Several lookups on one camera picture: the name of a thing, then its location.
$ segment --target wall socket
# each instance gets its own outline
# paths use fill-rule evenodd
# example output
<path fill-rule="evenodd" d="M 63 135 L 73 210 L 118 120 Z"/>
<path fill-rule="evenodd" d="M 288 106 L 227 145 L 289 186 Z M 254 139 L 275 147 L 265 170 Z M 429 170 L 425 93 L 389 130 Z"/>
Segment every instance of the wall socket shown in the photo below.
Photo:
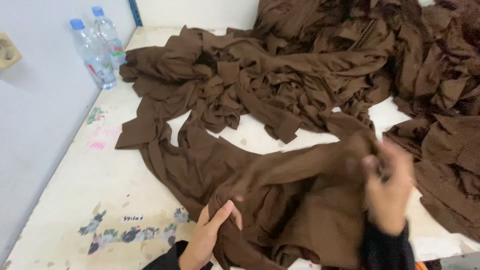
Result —
<path fill-rule="evenodd" d="M 17 63 L 22 55 L 6 33 L 0 33 L 0 69 L 9 68 Z"/>

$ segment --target table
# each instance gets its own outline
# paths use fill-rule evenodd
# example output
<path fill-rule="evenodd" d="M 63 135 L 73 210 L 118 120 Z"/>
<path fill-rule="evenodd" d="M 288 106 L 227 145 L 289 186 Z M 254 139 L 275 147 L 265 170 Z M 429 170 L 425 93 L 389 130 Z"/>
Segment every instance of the table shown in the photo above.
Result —
<path fill-rule="evenodd" d="M 225 31 L 210 30 L 221 35 Z M 178 28 L 138 27 L 127 50 L 162 46 Z M 4 268 L 9 270 L 133 270 L 165 253 L 170 244 L 189 240 L 195 223 L 174 196 L 145 166 L 138 150 L 115 150 L 121 124 L 136 117 L 140 98 L 131 83 L 102 90 L 68 152 L 45 188 Z M 408 120 L 391 98 L 370 108 L 377 136 Z M 169 121 L 172 144 L 188 113 Z M 220 134 L 234 145 L 266 154 L 338 141 L 331 134 L 298 130 L 285 145 L 271 138 L 263 124 L 243 115 L 238 129 Z M 480 251 L 480 243 L 449 233 L 412 193 L 407 216 L 416 260 Z M 319 269 L 298 260 L 290 269 Z"/>

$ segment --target wrinkled fabric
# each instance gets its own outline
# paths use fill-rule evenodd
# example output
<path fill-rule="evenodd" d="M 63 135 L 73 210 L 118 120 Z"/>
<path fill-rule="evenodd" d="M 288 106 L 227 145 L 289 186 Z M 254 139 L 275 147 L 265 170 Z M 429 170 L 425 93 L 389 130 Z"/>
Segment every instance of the wrinkled fabric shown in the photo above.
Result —
<path fill-rule="evenodd" d="M 260 0 L 252 30 L 184 27 L 164 47 L 127 52 L 120 74 L 143 98 L 116 147 L 139 149 L 194 221 L 207 203 L 213 215 L 245 197 L 244 230 L 229 220 L 218 233 L 224 269 L 297 258 L 353 269 L 359 160 L 376 154 L 368 109 L 393 95 L 413 119 L 385 135 L 416 157 L 422 203 L 449 231 L 480 240 L 478 11 L 475 0 Z M 174 147 L 166 121 L 190 110 Z M 298 128 L 341 141 L 262 156 L 206 132 L 236 129 L 246 113 L 285 143 Z"/>

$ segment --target human hand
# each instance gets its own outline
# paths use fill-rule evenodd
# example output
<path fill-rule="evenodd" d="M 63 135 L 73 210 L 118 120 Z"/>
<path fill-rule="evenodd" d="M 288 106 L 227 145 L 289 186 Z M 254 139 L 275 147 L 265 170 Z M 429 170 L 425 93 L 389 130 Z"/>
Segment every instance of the human hand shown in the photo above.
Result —
<path fill-rule="evenodd" d="M 415 185 L 413 158 L 392 142 L 377 142 L 377 146 L 385 155 L 392 176 L 382 183 L 377 175 L 378 159 L 369 155 L 362 160 L 367 176 L 369 219 L 384 233 L 399 235 L 405 227 L 405 209 Z"/>
<path fill-rule="evenodd" d="M 213 247 L 216 243 L 216 234 L 220 225 L 232 214 L 238 228 L 242 229 L 241 214 L 231 200 L 220 208 L 210 222 L 208 205 L 200 213 L 192 240 L 188 243 L 179 258 L 181 270 L 199 270 L 210 261 Z"/>

